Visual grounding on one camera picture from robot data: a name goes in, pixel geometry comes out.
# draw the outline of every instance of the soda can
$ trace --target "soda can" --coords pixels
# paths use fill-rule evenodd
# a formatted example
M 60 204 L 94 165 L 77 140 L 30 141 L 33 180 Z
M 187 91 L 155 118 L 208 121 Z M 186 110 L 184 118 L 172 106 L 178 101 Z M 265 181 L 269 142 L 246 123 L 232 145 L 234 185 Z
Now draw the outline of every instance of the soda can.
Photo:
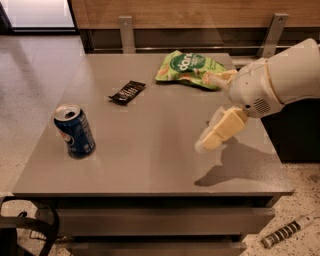
M 68 153 L 80 158 L 95 149 L 95 142 L 83 110 L 75 104 L 63 104 L 54 112 L 54 123 L 67 144 Z

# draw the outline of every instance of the table top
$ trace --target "table top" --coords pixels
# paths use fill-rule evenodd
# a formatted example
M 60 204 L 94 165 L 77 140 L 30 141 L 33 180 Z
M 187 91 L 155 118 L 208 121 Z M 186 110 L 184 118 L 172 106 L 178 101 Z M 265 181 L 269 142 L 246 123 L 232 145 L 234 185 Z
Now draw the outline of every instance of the table top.
M 232 69 L 227 54 L 204 54 Z M 60 104 L 85 111 L 97 148 L 76 160 L 51 117 L 20 179 L 16 196 L 241 196 L 293 191 L 260 119 L 218 149 L 194 150 L 207 122 L 231 103 L 223 91 L 157 84 L 164 54 L 87 55 Z M 127 106 L 114 95 L 130 80 L 146 89 Z

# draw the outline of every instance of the floor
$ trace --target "floor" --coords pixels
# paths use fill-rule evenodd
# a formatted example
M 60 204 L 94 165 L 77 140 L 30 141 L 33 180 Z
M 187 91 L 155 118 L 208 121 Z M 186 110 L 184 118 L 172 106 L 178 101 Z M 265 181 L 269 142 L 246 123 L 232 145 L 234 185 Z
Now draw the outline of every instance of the floor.
M 10 195 L 37 141 L 77 66 L 86 55 L 78 36 L 0 36 L 0 196 Z M 276 217 L 257 235 L 245 238 L 242 256 L 320 255 L 320 218 L 290 239 L 265 249 L 261 238 L 295 218 L 320 217 L 320 164 L 283 164 L 296 190 L 274 206 Z M 17 215 L 34 206 L 6 204 L 4 215 Z M 19 230 L 19 242 L 38 252 L 42 242 Z M 70 255 L 63 241 L 50 255 Z

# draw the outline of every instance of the green chip bag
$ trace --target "green chip bag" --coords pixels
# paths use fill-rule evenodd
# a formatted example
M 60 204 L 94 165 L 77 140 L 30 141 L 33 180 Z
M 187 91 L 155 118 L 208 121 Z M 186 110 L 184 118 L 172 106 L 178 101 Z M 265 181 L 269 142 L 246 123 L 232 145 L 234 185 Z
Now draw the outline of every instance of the green chip bag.
M 178 81 L 181 84 L 217 90 L 219 87 L 212 84 L 209 77 L 224 71 L 226 71 L 224 66 L 211 58 L 194 53 L 174 51 L 165 57 L 158 70 L 156 80 Z

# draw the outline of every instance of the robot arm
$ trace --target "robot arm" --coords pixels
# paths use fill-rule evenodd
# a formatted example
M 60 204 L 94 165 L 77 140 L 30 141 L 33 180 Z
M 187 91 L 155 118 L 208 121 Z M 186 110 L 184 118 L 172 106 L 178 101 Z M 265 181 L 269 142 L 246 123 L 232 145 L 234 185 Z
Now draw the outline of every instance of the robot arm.
M 320 98 L 319 46 L 307 39 L 269 59 L 261 58 L 228 81 L 212 77 L 227 91 L 234 107 L 219 108 L 195 148 L 215 149 L 245 127 L 248 117 L 262 118 L 280 112 L 289 103 Z

